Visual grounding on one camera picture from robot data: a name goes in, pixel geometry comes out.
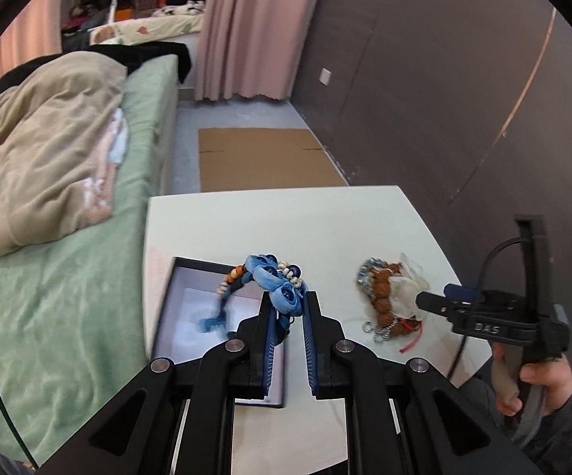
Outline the right hand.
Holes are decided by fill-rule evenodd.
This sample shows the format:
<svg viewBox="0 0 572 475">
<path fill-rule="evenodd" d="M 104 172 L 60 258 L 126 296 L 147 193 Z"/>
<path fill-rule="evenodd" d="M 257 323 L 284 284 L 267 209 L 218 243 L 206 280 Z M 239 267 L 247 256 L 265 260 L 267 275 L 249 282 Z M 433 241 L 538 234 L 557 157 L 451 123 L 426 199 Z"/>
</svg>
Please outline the right hand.
<svg viewBox="0 0 572 475">
<path fill-rule="evenodd" d="M 493 360 L 502 360 L 503 345 L 493 343 Z M 572 371 L 566 356 L 546 360 L 543 363 L 528 363 L 522 366 L 519 378 L 526 384 L 545 387 L 545 407 L 542 416 L 560 410 L 572 396 Z M 500 396 L 495 399 L 496 409 L 505 416 L 515 416 L 523 407 L 518 397 L 505 401 Z"/>
</svg>

